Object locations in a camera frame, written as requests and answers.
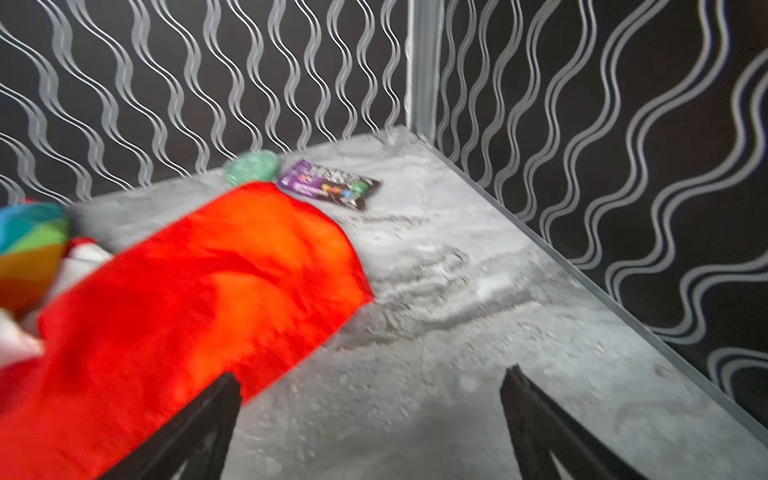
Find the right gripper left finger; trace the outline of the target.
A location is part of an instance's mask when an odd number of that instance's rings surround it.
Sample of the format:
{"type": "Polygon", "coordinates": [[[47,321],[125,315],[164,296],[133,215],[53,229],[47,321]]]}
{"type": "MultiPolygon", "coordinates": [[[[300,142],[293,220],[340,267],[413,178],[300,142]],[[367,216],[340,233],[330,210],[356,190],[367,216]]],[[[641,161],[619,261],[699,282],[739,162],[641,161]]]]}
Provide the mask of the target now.
{"type": "Polygon", "coordinates": [[[220,375],[103,479],[219,479],[241,408],[235,376],[220,375]]]}

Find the rainbow kids zip jacket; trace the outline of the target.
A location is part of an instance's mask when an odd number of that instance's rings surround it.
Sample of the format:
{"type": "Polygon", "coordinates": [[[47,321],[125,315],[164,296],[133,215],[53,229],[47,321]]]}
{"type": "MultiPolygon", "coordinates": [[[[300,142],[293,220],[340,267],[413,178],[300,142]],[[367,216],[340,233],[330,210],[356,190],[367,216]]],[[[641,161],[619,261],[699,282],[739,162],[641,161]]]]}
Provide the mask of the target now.
{"type": "Polygon", "coordinates": [[[234,189],[43,310],[44,355],[1,373],[1,475],[98,478],[220,375],[252,398],[373,297],[328,216],[271,183],[234,189]]]}

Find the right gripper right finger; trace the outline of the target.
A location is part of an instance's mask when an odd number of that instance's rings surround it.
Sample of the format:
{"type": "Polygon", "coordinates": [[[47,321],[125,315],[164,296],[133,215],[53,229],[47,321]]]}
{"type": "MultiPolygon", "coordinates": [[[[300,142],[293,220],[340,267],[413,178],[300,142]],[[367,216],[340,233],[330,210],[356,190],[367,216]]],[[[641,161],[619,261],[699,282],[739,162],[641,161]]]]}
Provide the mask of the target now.
{"type": "Polygon", "coordinates": [[[523,479],[559,479],[562,465],[573,479],[642,479],[530,380],[518,365],[500,388],[511,443],[523,479]]]}

